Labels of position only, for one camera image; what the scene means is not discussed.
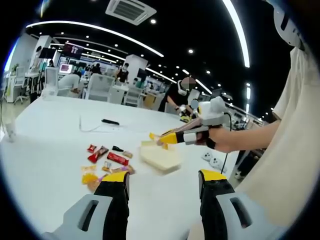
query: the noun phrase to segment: office floor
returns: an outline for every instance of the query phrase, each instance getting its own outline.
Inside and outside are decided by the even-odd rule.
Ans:
[[[30,101],[24,101],[23,104],[17,102],[15,105],[13,103],[7,103],[3,101],[2,103],[2,122],[3,124],[10,123],[12,120],[16,119],[23,110],[26,109],[30,104]],[[237,168],[235,167],[230,176],[229,182],[233,188],[236,188],[241,181],[235,179],[235,174],[237,172]]]

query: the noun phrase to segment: vr headset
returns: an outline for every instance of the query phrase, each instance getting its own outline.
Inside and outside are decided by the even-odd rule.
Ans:
[[[182,96],[187,95],[187,90],[181,86],[182,80],[179,80],[176,84],[178,84],[178,93]]]

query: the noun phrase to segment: black wire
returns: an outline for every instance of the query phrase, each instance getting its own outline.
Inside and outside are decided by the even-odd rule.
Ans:
[[[231,124],[232,124],[231,115],[230,115],[230,113],[228,113],[228,112],[225,112],[224,114],[229,116],[229,119],[230,119],[230,132],[231,132]],[[222,174],[223,171],[224,171],[224,168],[225,168],[225,165],[226,165],[226,161],[227,161],[227,157],[228,157],[228,153],[225,155],[224,163],[223,163],[223,166],[222,166],[221,172],[220,172],[221,174]]]

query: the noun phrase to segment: black ceiling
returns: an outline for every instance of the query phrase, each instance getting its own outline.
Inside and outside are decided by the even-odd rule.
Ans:
[[[101,26],[136,39],[164,57],[119,36],[83,26],[46,24],[28,28],[27,33],[39,35],[42,32],[43,35],[61,37],[64,32],[63,37],[112,47],[118,44],[120,50],[129,54],[144,54],[151,69],[163,71],[169,78],[177,80],[175,73],[179,78],[186,77],[182,72],[186,69],[208,88],[216,89],[217,84],[221,84],[223,90],[232,95],[233,104],[243,109],[247,103],[246,83],[250,83],[250,113],[261,117],[270,112],[279,99],[290,68],[291,48],[276,32],[272,6],[262,0],[231,1],[246,37],[250,68],[244,67],[238,34],[222,0],[141,0],[156,9],[157,13],[152,16],[157,20],[154,25],[146,20],[135,26],[106,15],[108,0],[53,0],[43,17],[34,19],[34,22],[69,20]],[[89,48],[107,51],[98,45]],[[193,55],[188,54],[189,48],[194,49]],[[114,50],[111,53],[126,57],[126,54]]]

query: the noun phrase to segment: person wearing vr headset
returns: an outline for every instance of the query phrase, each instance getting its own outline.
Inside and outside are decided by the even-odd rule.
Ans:
[[[185,105],[186,110],[191,115],[193,114],[193,109],[188,105],[187,90],[181,83],[182,80],[179,80],[176,84],[171,84],[159,106],[159,112],[164,112],[166,109],[166,103],[168,103],[177,111],[178,114],[181,112],[181,105]]]
[[[224,153],[267,148],[236,191],[264,207],[271,223],[289,227],[304,208],[320,169],[320,76],[317,63],[292,19],[276,4],[274,23],[294,49],[284,90],[273,115],[277,120],[258,129],[212,128],[209,137]],[[202,136],[199,143],[204,144]]]

